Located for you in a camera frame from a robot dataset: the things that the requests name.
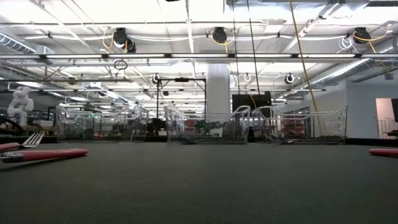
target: white ceiling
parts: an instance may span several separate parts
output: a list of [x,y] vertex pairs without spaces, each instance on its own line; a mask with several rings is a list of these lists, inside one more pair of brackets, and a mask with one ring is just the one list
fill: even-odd
[[[63,35],[72,37],[68,29],[70,29],[77,36],[84,37],[101,37],[106,28],[107,35],[117,27],[126,27],[129,35],[138,35],[145,37],[186,37],[188,38],[189,27],[187,24],[187,10],[185,1],[166,2],[164,0],[45,0],[42,1],[45,9],[54,15],[60,22],[67,24],[67,28],[59,26],[57,21],[43,10],[32,4],[29,0],[0,0],[0,26],[1,29],[6,30],[12,34],[18,35],[19,38],[43,35],[40,32],[51,32],[52,35]],[[315,9],[301,10],[299,7],[295,10],[296,21],[298,23],[298,30],[303,29],[306,23],[315,19],[322,7]],[[325,20],[320,21],[314,28],[307,33],[307,37],[314,36],[336,36],[345,35],[347,32],[353,32],[355,27],[365,26],[371,32],[373,37],[382,36],[386,31],[386,23],[388,21],[397,21],[398,14],[396,7],[374,7],[374,8],[360,8],[354,12],[348,11],[347,8],[342,7],[339,11],[332,14]],[[292,25],[291,13],[286,10],[278,10],[276,8],[251,8],[251,13],[248,14],[247,9],[236,9],[237,13],[233,14],[230,9],[226,8],[224,11],[223,0],[189,0],[189,16],[191,21],[192,36],[204,36],[207,32],[211,32],[216,26],[223,26],[226,28],[226,33],[229,37],[233,37],[234,25],[233,19],[236,21],[236,30],[239,37],[250,37],[251,29],[247,21],[249,15],[253,22],[253,36],[264,37],[264,23],[267,19],[283,19],[284,26],[281,28],[282,35],[295,34],[294,26]],[[386,38],[391,37],[396,33],[397,25],[391,27],[392,33],[388,34]],[[137,53],[225,53],[225,47],[213,42],[211,38],[199,37],[193,39],[193,48],[190,47],[189,40],[181,40],[175,42],[153,42],[147,40],[134,40],[137,46]],[[281,53],[292,39],[285,38],[271,38],[264,40],[255,40],[254,48],[256,53]],[[336,53],[341,48],[338,42],[340,39],[333,40],[302,40],[302,50],[305,53]],[[45,45],[55,51],[56,54],[93,54],[104,53],[100,51],[103,49],[102,40],[87,41],[89,45],[83,45],[77,40],[64,39],[29,39],[28,43]],[[368,45],[353,45],[359,52],[369,50]],[[235,52],[235,47],[238,53],[252,53],[252,41],[236,41],[228,45],[228,52]],[[108,50],[110,53],[120,53],[121,50],[113,47]],[[11,54],[8,49],[0,48],[3,54]],[[285,53],[299,52],[298,45],[295,44],[291,49]],[[202,73],[206,75],[206,63],[196,62],[195,71],[197,76]],[[138,72],[143,74],[147,81],[150,82],[151,75],[158,73],[164,77],[191,77],[192,63],[181,62],[172,66],[137,66],[136,70],[129,68],[126,70],[127,77],[131,77],[138,84],[149,88],[138,77]],[[323,70],[329,68],[332,63],[306,63],[309,75],[315,76]],[[241,85],[246,86],[251,82],[246,82],[244,76],[246,73],[253,75],[256,73],[254,64],[252,62],[239,62],[239,76]],[[39,75],[44,75],[43,68],[28,68]],[[230,63],[231,73],[237,75],[236,63]],[[257,63],[257,72],[262,71],[259,76],[260,86],[280,87],[284,85],[284,75],[293,73],[294,75],[303,72],[301,63]],[[107,73],[104,67],[68,67],[57,73],[54,77],[62,78],[67,75],[89,78],[101,78]],[[195,84],[184,83],[176,84],[170,83],[170,86],[180,86],[193,88]],[[108,88],[127,88],[131,86],[126,83],[108,83],[104,87]],[[129,98],[131,96],[127,93],[122,93]],[[193,93],[190,98],[203,98],[203,93],[198,87],[198,92]],[[180,96],[181,94],[172,93],[170,97]],[[143,94],[134,94],[134,96],[143,96]]]

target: yellow cable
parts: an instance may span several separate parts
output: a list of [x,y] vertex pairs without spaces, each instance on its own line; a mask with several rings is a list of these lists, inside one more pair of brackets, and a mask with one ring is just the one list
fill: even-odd
[[106,30],[104,30],[104,36],[103,36],[103,39],[102,39],[102,44],[103,44],[104,47],[106,47],[107,49],[111,49],[112,46],[113,46],[113,35],[114,35],[114,32],[112,33],[112,42],[111,42],[111,46],[107,46],[107,45],[105,44],[105,33],[106,33]]
[[356,31],[353,33],[353,36],[354,36],[355,38],[357,38],[358,40],[363,40],[363,41],[375,41],[375,40],[380,40],[381,38],[384,38],[384,37],[388,34],[388,30],[389,30],[389,29],[390,29],[390,26],[387,26],[386,33],[385,33],[383,36],[378,37],[378,38],[375,38],[375,39],[362,39],[362,38],[360,38],[360,37],[357,37],[357,36],[355,36],[355,34],[357,33]]
[[315,97],[314,97],[313,92],[312,92],[311,83],[310,83],[310,80],[308,79],[307,69],[305,68],[304,57],[303,57],[303,51],[302,51],[302,49],[301,49],[301,43],[300,43],[300,38],[299,38],[299,32],[298,32],[298,30],[297,30],[297,24],[296,24],[296,20],[295,20],[295,17],[294,17],[294,12],[293,12],[293,1],[292,1],[292,0],[289,0],[289,3],[290,3],[290,10],[292,11],[294,29],[295,29],[296,38],[297,38],[297,43],[298,43],[298,50],[300,51],[300,56],[301,56],[300,58],[301,58],[301,63],[303,64],[305,79],[306,79],[306,81],[307,81],[308,88],[310,89],[313,107],[314,107],[314,109],[315,109],[315,112],[318,112],[317,102],[315,101]]
[[254,103],[254,109],[256,109],[257,106],[256,106],[256,102],[254,101],[253,97],[252,97],[249,93],[246,93],[246,94],[250,96],[251,100],[252,100],[253,103]]
[[[372,44],[370,41],[369,41],[369,45],[371,46],[373,52],[376,54],[376,50],[374,49],[373,44]],[[386,65],[385,65],[383,62],[381,62],[381,64],[382,64],[382,66],[383,66],[383,68],[384,68],[384,71],[386,71],[388,74],[390,74],[391,76],[393,76],[393,74],[392,74],[392,73],[390,72],[390,70],[386,67]]]

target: table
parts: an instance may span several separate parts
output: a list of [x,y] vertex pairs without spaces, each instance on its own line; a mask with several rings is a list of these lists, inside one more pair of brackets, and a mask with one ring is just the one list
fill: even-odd
[[43,144],[0,164],[2,223],[396,223],[398,159],[369,146]]

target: ventilation duct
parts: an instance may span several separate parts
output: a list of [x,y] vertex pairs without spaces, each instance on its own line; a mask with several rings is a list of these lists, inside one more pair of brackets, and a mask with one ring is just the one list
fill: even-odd
[[0,44],[6,47],[10,47],[13,50],[16,50],[22,54],[34,54],[36,53],[36,49],[33,46],[30,46],[24,41],[19,40],[18,37],[7,33],[3,30],[0,30]]
[[[26,41],[21,40],[16,35],[11,34],[4,29],[0,29],[0,44],[22,54],[54,54],[54,51],[50,48],[43,45],[27,43]],[[40,63],[46,63],[47,65],[53,63],[52,60],[48,59],[35,61]]]
[[[398,53],[398,37],[393,37],[392,39],[379,44],[374,49],[379,54],[396,54]],[[373,54],[373,51],[368,50],[365,54]],[[319,74],[311,80],[311,83],[317,85],[337,83],[340,80],[344,80],[345,78],[356,75],[375,66],[375,60],[370,58],[357,60],[347,64],[340,64]]]

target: ceiling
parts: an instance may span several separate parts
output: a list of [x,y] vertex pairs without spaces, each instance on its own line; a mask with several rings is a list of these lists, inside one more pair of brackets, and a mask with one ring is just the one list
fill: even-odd
[[[43,45],[54,51],[55,54],[111,54],[124,53],[123,50],[112,46],[107,49],[102,36],[110,37],[117,27],[125,27],[127,34],[132,37],[137,53],[298,53],[299,47],[295,40],[295,29],[291,12],[284,7],[270,7],[258,4],[250,5],[250,13],[247,7],[237,4],[226,6],[223,0],[189,0],[167,2],[164,0],[45,0],[41,1],[44,9],[41,9],[34,0],[0,0],[0,33],[15,35],[19,40],[31,45]],[[308,28],[302,36],[301,47],[303,53],[351,53],[365,52],[369,45],[352,44],[346,50],[342,50],[342,36],[347,32],[352,33],[355,27],[366,27],[372,37],[380,37],[386,33],[387,25],[392,32],[385,38],[375,42],[377,45],[395,35],[398,25],[396,7],[365,7],[366,1],[358,1],[356,4],[342,5],[332,11],[328,17],[317,20],[318,14],[325,4],[315,2],[313,4],[295,5],[294,13],[298,31]],[[279,26],[280,36],[276,33],[264,32],[267,28],[276,28],[272,25],[273,19],[280,19],[283,25]],[[234,37],[225,48],[216,44],[211,37],[215,27],[224,27],[229,38]],[[111,45],[111,39],[104,39],[106,45]],[[7,47],[0,47],[2,54],[19,54]],[[79,60],[78,62],[98,62],[94,60]],[[207,73],[208,62],[177,62],[165,65],[168,60],[159,59],[151,62],[163,63],[147,66],[146,60],[127,60],[132,64],[123,75],[134,81],[102,83],[103,88],[153,88],[151,79],[153,74],[161,78],[195,77],[203,78]],[[310,77],[314,77],[329,69],[334,63],[306,63]],[[239,84],[243,87],[256,86],[255,76],[259,77],[259,86],[263,88],[281,88],[285,85],[284,77],[292,73],[303,82],[302,64],[295,63],[265,63],[253,62],[229,62],[231,74],[239,77]],[[44,77],[44,65],[25,67]],[[49,67],[48,72],[53,73],[52,78],[114,78],[105,66],[80,66],[80,67]],[[57,88],[84,88],[81,85],[69,85],[59,83]],[[203,98],[204,93],[197,83],[170,82],[168,88],[197,88],[198,91],[190,93],[170,93],[168,97],[161,98]],[[138,100],[143,103],[154,102],[148,95],[132,92],[120,93],[128,100]],[[96,93],[88,93],[90,99],[98,98]],[[192,103],[189,107],[199,106]]]

